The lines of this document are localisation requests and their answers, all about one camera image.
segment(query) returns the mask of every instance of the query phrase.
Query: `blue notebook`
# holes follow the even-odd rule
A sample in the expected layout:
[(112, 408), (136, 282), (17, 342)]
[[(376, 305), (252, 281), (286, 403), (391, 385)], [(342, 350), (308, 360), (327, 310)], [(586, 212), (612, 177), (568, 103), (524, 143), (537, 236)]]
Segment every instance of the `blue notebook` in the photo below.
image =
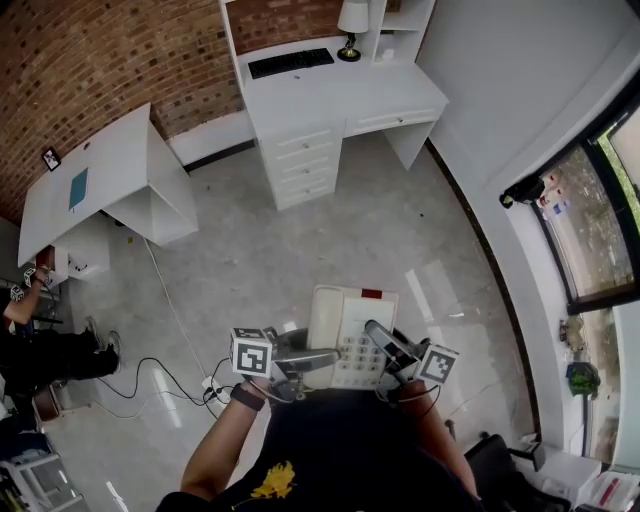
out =
[(71, 181), (71, 191), (69, 193), (69, 210), (73, 210), (78, 206), (85, 197), (87, 197), (87, 179), (89, 177), (89, 168), (78, 174)]

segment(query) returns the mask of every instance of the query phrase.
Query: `window frame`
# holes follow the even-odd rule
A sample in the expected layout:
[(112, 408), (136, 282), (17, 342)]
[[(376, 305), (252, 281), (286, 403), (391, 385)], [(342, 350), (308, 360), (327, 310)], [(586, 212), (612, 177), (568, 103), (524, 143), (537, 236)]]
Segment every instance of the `window frame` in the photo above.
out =
[[(638, 91), (640, 91), (640, 72), (636, 73), (603, 112), (534, 173), (534, 175), (541, 177), (572, 151), (580, 148), (585, 152), (615, 213), (634, 276), (633, 283), (616, 286), (615, 288), (588, 295), (578, 295), (575, 293), (572, 285), (573, 279), (570, 275), (571, 270), (562, 255), (559, 242), (556, 241), (554, 234), (549, 230), (538, 205), (532, 202), (531, 208), (540, 223), (540, 227), (542, 228), (542, 232), (547, 240), (547, 244), (562, 279), (562, 285), (567, 297), (567, 313), (569, 315), (612, 308), (640, 299), (640, 226), (636, 224), (622, 185), (611, 163), (607, 159), (604, 150), (598, 143), (598, 138), (611, 128), (612, 125), (620, 123), (614, 127), (611, 136), (624, 124), (626, 119), (639, 108), (640, 92)], [(633, 185), (634, 190), (637, 192), (636, 184), (633, 183)]]

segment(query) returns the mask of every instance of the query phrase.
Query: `telephone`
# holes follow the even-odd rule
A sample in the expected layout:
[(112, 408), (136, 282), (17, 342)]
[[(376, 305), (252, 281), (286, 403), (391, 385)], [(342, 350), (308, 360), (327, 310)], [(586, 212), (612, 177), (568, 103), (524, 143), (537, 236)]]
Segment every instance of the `telephone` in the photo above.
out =
[(376, 320), (393, 331), (399, 300), (392, 292), (316, 286), (307, 348), (335, 348), (341, 357), (332, 366), (305, 373), (304, 384), (312, 389), (375, 389), (387, 358), (366, 333), (365, 324)]

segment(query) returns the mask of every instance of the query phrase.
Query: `black wristband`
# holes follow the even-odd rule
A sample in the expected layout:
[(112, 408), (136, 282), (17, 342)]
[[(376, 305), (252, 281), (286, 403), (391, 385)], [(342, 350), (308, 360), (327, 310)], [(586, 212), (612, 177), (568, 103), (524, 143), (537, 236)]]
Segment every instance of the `black wristband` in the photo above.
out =
[(237, 400), (243, 405), (246, 405), (249, 409), (253, 409), (256, 412), (260, 412), (264, 405), (264, 400), (249, 393), (248, 391), (240, 387), (241, 384), (236, 384), (231, 391), (231, 399)]

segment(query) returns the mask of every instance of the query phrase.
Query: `person's arm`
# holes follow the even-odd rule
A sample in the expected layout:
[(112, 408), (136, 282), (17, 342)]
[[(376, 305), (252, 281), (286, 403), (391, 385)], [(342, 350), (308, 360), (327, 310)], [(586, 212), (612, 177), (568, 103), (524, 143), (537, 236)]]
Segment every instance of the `person's arm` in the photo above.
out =
[(42, 269), (36, 270), (34, 274), (36, 279), (31, 283), (31, 288), (24, 294), (24, 299), (20, 302), (11, 301), (7, 304), (2, 315), (9, 320), (14, 321), (17, 324), (26, 324), (38, 305), (38, 299), (40, 298), (40, 290), (42, 290), (42, 283), (47, 278), (46, 273)]
[[(242, 388), (265, 398), (248, 382), (243, 383)], [(191, 456), (180, 490), (207, 501), (224, 491), (257, 415), (253, 409), (232, 399)]]
[[(407, 384), (401, 398), (410, 398), (424, 392), (424, 382), (415, 380)], [(431, 397), (425, 394), (417, 400), (402, 403), (402, 409), (407, 415), (414, 418), (420, 446), (447, 466), (460, 479), (467, 491), (477, 496), (476, 482), (471, 467), (440, 418)]]

